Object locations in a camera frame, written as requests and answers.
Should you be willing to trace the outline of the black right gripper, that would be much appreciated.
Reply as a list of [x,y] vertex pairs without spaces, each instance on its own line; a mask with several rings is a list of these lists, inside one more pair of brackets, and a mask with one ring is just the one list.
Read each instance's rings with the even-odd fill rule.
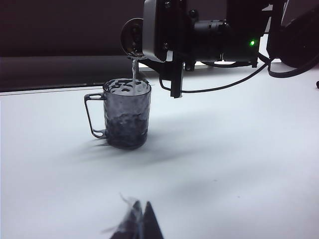
[[183,64],[191,59],[192,28],[186,0],[147,1],[147,59],[164,66],[159,75],[171,81],[175,99],[181,97]]

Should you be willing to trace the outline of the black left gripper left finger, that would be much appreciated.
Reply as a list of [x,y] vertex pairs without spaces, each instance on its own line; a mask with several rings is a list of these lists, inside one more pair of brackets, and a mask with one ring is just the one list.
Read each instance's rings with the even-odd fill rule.
[[116,227],[111,239],[143,239],[143,211],[139,200],[129,203],[129,209]]

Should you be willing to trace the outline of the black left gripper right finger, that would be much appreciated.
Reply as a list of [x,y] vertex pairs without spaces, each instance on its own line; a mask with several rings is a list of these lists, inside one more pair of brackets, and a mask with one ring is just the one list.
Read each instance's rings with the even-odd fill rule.
[[146,203],[143,224],[143,237],[145,239],[164,239],[150,201]]

